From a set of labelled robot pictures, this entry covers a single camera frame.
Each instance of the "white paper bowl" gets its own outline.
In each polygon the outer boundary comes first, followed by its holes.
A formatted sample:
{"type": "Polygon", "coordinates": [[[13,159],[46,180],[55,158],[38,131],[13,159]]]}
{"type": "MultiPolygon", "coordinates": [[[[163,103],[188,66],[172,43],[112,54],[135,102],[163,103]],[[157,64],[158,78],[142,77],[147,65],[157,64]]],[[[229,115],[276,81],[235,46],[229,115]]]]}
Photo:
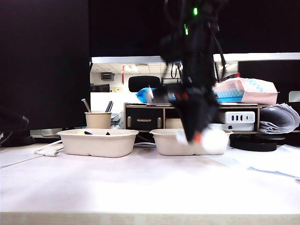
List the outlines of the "white paper bowl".
{"type": "Polygon", "coordinates": [[[229,135],[232,134],[231,131],[218,130],[215,132],[216,135],[212,142],[210,142],[211,135],[208,134],[208,138],[202,140],[203,145],[190,145],[178,143],[176,139],[178,131],[183,131],[183,129],[155,129],[150,131],[160,154],[165,156],[221,155],[224,154],[229,142],[229,135]]]}
{"type": "Polygon", "coordinates": [[[137,130],[75,129],[60,131],[67,154],[99,157],[122,157],[132,152],[137,130]]]}

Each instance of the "black wall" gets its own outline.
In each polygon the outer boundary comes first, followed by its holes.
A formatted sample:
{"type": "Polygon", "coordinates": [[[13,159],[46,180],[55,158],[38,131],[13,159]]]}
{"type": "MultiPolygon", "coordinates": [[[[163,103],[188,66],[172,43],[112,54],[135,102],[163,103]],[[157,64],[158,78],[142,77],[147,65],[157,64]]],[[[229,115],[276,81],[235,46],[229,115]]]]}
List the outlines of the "black wall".
{"type": "MultiPolygon", "coordinates": [[[[178,19],[181,0],[170,0],[178,19]]],[[[172,31],[164,0],[89,0],[90,55],[160,55],[172,31]]],[[[225,53],[300,52],[298,0],[229,0],[220,11],[217,37],[225,53]]]]}
{"type": "Polygon", "coordinates": [[[87,0],[0,2],[0,105],[28,129],[85,125],[90,101],[87,0]]]}

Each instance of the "green led light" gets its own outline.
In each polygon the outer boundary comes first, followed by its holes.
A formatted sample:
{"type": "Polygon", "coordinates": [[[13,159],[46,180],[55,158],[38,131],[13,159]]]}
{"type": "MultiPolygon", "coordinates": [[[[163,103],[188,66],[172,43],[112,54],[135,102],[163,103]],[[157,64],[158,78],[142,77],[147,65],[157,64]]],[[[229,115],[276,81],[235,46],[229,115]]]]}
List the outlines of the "green led light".
{"type": "Polygon", "coordinates": [[[187,28],[187,25],[186,25],[186,24],[183,24],[183,26],[184,26],[184,30],[185,30],[185,32],[186,32],[186,35],[188,35],[188,28],[187,28]]]}
{"type": "Polygon", "coordinates": [[[197,8],[193,8],[193,14],[198,15],[198,9],[197,8]]]}

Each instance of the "tissue box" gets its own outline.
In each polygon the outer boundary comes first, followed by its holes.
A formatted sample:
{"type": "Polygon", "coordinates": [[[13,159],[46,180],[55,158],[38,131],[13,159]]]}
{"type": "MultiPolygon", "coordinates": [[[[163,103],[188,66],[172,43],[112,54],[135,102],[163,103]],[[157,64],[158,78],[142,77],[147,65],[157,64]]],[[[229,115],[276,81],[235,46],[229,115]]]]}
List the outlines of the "tissue box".
{"type": "Polygon", "coordinates": [[[232,78],[217,83],[213,91],[218,102],[276,104],[277,90],[272,82],[250,78],[232,78]]]}

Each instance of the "paper sheet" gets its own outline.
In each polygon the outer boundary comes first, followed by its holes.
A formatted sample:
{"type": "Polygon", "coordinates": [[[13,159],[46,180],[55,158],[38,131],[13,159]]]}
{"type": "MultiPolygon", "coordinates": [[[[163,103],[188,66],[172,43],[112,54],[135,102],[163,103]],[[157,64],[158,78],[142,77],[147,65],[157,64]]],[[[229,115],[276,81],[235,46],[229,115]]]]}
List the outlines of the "paper sheet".
{"type": "Polygon", "coordinates": [[[265,134],[289,133],[300,123],[298,113],[285,103],[263,108],[260,113],[260,131],[265,134]]]}
{"type": "Polygon", "coordinates": [[[230,167],[254,168],[300,177],[300,148],[290,145],[283,145],[271,152],[228,149],[223,155],[207,158],[230,167]]]}

